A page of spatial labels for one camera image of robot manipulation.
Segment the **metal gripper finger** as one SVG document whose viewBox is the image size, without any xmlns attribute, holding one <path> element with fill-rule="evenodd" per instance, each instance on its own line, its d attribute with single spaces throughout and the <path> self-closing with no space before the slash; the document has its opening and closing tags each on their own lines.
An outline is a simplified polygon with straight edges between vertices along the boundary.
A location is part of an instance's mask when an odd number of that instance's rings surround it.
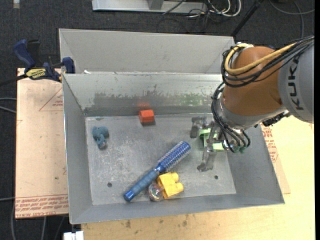
<svg viewBox="0 0 320 240">
<path fill-rule="evenodd" d="M 207 130 L 208 123 L 207 117 L 205 115 L 194 116 L 191 118 L 192 126 L 190 130 L 190 138 L 195 139 L 197 138 L 200 130 Z"/>
<path fill-rule="evenodd" d="M 206 172 L 212 170 L 214 167 L 215 159 L 217 156 L 217 150 L 213 145 L 209 145 L 204 148 L 202 153 L 202 160 L 200 165 L 197 166 L 199 172 Z"/>
</svg>

